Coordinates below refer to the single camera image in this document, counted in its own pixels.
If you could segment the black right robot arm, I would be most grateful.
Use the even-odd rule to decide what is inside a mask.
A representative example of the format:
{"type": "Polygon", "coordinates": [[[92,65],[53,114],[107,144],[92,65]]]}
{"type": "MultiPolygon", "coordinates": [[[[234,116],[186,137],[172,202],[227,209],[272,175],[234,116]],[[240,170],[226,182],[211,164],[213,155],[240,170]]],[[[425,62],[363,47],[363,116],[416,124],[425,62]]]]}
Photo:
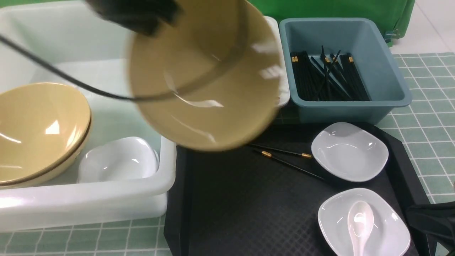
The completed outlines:
{"type": "Polygon", "coordinates": [[[412,205],[405,215],[408,225],[433,236],[448,250],[454,249],[455,202],[412,205]]]}

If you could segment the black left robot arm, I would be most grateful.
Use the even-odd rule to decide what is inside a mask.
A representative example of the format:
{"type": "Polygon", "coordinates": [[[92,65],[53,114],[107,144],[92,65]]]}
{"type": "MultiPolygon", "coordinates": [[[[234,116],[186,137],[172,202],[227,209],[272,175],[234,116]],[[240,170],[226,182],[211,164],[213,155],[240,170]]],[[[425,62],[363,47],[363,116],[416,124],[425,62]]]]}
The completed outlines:
{"type": "Polygon", "coordinates": [[[145,36],[154,36],[161,23],[172,24],[180,11],[175,0],[86,0],[102,19],[145,36]]]}

